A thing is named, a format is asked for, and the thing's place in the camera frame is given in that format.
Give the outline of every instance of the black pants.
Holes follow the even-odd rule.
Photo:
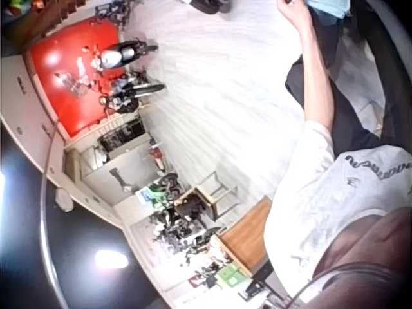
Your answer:
[[[330,80],[335,102],[335,118],[332,127],[335,157],[345,151],[372,149],[382,145],[394,145],[412,153],[411,83],[389,33],[378,16],[370,10],[355,11],[360,34],[368,42],[377,65],[385,94],[385,114],[381,138],[364,129],[353,106]],[[339,25],[314,28],[326,67],[332,66]],[[304,107],[304,80],[302,56],[292,65],[285,86],[290,94]]]

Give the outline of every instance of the red wall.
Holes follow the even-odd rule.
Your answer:
[[[107,77],[121,74],[123,69],[107,70],[102,79],[90,66],[91,54],[84,53],[82,48],[89,46],[92,49],[97,44],[101,51],[117,42],[117,29],[109,21],[90,25],[90,19],[86,19],[43,39],[30,50],[44,91],[71,137],[105,117],[103,107],[98,102],[100,93],[89,90],[86,95],[77,98],[59,82],[55,73],[67,71],[78,76],[76,61],[77,57],[82,56],[89,79],[100,79],[107,91]]]

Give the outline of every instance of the metal rod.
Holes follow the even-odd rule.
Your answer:
[[[52,255],[50,254],[49,239],[47,235],[47,221],[46,221],[46,189],[47,189],[47,172],[50,164],[50,156],[52,155],[53,141],[57,132],[59,121],[54,124],[53,132],[50,136],[50,145],[46,155],[46,164],[44,166],[43,175],[41,178],[40,189],[40,248],[41,257],[43,261],[44,271],[46,272],[47,280],[55,292],[56,298],[62,309],[69,309],[63,292],[60,289],[59,280],[57,279],[56,270],[54,268]]]

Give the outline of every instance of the hand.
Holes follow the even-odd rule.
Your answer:
[[[312,18],[303,0],[277,0],[277,8],[301,36],[312,29]]]

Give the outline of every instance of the tiled floor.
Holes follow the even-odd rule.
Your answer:
[[[135,7],[125,36],[159,45],[136,65],[146,65],[167,91],[151,97],[142,118],[183,182],[217,169],[238,186],[240,204],[220,223],[230,225],[264,194],[272,197],[303,128],[303,111],[284,87],[299,39],[276,2],[234,0],[231,13],[205,15],[179,1],[147,0]],[[351,63],[333,71],[338,87],[357,111],[371,100],[383,104],[374,63],[354,45],[341,47],[343,63]]]

